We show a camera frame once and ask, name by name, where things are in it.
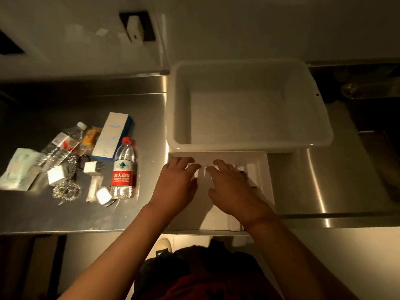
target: hand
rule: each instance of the hand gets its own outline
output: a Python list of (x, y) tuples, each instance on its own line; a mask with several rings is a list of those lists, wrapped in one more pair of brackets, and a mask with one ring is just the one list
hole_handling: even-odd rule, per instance
[(193, 162), (194, 159), (190, 157), (175, 157), (161, 170), (149, 204), (161, 211), (170, 221), (193, 200), (197, 190), (197, 178), (192, 177), (201, 166), (188, 166)]
[(272, 209), (252, 190), (250, 185), (231, 164), (215, 160), (215, 167), (207, 167), (215, 189), (208, 190), (208, 196), (216, 207), (235, 217), (245, 228), (262, 219)]

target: red bottle cap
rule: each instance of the red bottle cap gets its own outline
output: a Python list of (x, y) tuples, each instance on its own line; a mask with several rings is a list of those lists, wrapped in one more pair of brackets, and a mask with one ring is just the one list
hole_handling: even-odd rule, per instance
[(123, 143), (126, 143), (126, 142), (131, 143), (130, 137), (123, 137), (122, 141), (123, 141)]

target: blue and white box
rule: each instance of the blue and white box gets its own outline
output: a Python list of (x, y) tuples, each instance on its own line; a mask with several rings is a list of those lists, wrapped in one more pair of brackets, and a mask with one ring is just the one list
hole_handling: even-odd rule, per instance
[(114, 159), (121, 140), (128, 136), (131, 125), (133, 125), (133, 121), (129, 115), (110, 113), (93, 149), (92, 156), (100, 159)]

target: shoe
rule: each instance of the shoe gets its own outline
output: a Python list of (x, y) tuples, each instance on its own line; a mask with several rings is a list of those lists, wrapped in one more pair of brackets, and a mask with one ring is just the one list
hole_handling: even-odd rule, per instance
[(157, 241), (154, 246), (156, 250), (156, 257), (160, 256), (162, 253), (172, 253), (171, 242), (167, 238), (161, 238)]

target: red label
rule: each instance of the red label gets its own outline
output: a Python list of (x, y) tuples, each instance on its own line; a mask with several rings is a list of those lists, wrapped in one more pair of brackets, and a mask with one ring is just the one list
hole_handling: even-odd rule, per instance
[(113, 171), (113, 180), (111, 186), (114, 185), (136, 185), (136, 175), (133, 175), (132, 171)]

